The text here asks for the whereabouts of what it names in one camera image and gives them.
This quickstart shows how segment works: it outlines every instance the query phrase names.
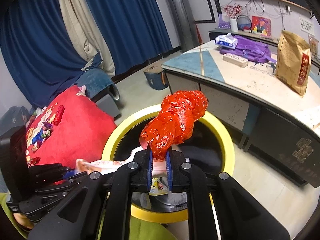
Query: red berry branch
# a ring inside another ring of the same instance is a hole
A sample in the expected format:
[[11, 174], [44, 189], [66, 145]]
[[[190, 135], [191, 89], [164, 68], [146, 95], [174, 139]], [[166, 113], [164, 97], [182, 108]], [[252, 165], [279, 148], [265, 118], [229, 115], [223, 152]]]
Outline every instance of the red berry branch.
[[230, 19], [235, 19], [237, 14], [241, 13], [243, 9], [244, 7], [241, 4], [227, 5], [223, 8]]

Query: blue curtain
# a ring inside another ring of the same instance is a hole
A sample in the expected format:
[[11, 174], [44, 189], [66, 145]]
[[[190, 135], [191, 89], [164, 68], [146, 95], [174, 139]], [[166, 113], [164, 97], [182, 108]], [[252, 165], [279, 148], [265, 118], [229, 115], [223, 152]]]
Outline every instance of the blue curtain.
[[47, 106], [87, 63], [72, 46], [58, 0], [14, 0], [0, 20], [0, 46], [13, 80], [33, 106]]
[[116, 74], [168, 52], [172, 45], [156, 0], [86, 0]]

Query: crumpled red bag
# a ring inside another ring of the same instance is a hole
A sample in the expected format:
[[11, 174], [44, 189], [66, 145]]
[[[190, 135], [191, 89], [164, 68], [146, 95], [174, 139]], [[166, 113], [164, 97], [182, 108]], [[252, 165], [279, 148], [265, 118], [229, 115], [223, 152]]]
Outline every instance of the crumpled red bag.
[[164, 160], [172, 144], [192, 136], [194, 122], [204, 116], [208, 100], [200, 91], [177, 91], [164, 98], [158, 116], [141, 132], [156, 159]]

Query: paper food bag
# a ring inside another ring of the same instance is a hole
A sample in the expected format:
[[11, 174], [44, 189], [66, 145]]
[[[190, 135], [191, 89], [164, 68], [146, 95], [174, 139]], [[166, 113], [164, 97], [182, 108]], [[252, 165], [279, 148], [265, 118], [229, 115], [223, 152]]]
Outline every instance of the paper food bag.
[[300, 36], [282, 31], [278, 44], [276, 77], [304, 96], [310, 68], [310, 45]]

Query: red picture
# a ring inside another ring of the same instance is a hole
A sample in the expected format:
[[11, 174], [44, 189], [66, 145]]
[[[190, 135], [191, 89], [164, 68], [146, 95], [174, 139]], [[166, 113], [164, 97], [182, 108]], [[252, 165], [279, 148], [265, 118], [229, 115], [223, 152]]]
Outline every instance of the red picture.
[[271, 36], [271, 20], [268, 18], [252, 16], [252, 32]]

